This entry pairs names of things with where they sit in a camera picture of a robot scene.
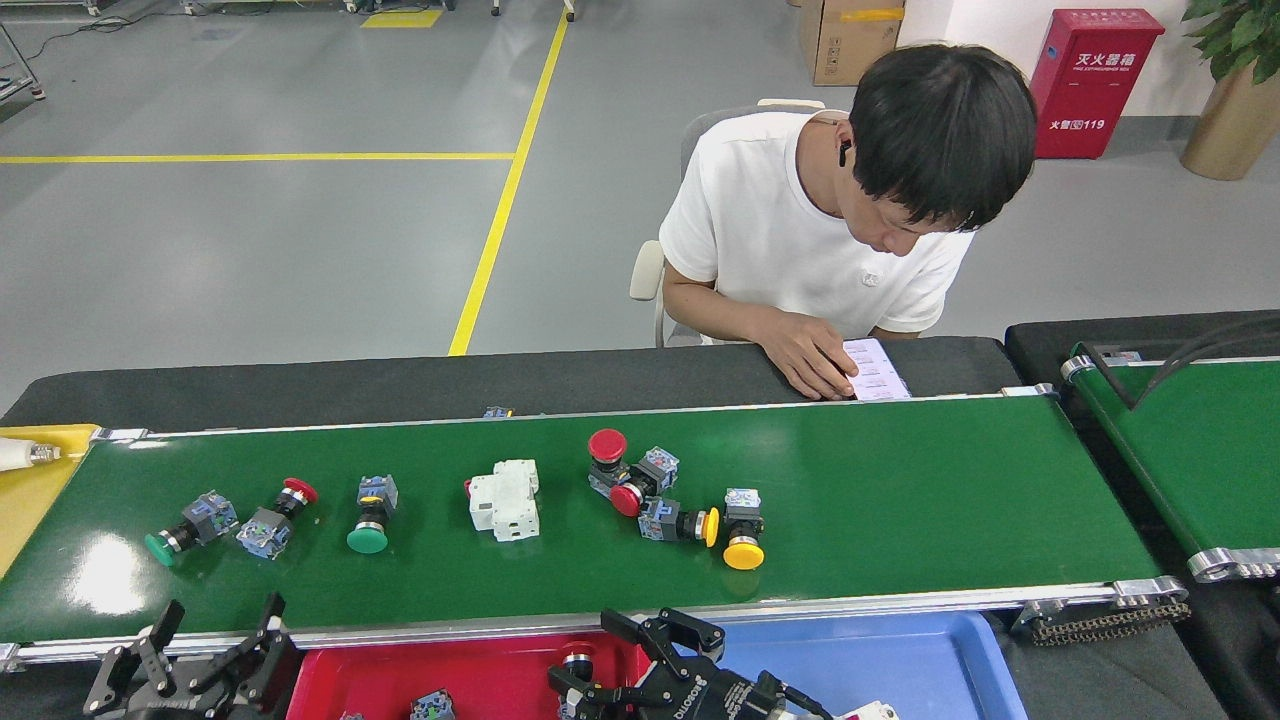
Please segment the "person's right hand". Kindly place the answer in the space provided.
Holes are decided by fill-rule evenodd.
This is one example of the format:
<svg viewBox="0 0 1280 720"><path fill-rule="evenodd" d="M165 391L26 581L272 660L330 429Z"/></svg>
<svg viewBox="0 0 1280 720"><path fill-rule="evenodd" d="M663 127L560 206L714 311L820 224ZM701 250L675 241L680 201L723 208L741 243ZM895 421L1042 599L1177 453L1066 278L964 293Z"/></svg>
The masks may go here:
<svg viewBox="0 0 1280 720"><path fill-rule="evenodd" d="M826 320L772 310L755 338L767 357L801 396L810 400L854 398L858 365L844 348L844 338Z"/></svg>

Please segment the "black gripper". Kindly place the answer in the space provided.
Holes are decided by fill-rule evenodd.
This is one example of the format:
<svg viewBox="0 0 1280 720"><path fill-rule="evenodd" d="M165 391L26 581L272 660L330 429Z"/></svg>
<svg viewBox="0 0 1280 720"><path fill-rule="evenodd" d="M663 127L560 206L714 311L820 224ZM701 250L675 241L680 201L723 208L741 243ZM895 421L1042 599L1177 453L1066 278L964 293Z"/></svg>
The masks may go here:
<svg viewBox="0 0 1280 720"><path fill-rule="evenodd" d="M724 630L686 612L662 609L653 618L635 619L604 609L600 626L640 647L658 666L636 675L639 685L617 688L579 678L563 666L549 667L561 719L831 717L820 703L768 671L750 682L716 667L724 652Z"/></svg>
<svg viewBox="0 0 1280 720"><path fill-rule="evenodd" d="M278 702L301 665L301 651L283 625L284 609L282 594L271 592L257 630L206 662L189 682L191 694L177 692L172 662L164 653L186 615L183 605L172 600L160 619L132 642L105 653L84 715L99 716L118 707L140 667L159 694L134 694L127 701L125 719L229 719L247 703ZM216 685L225 692L206 692Z"/></svg>

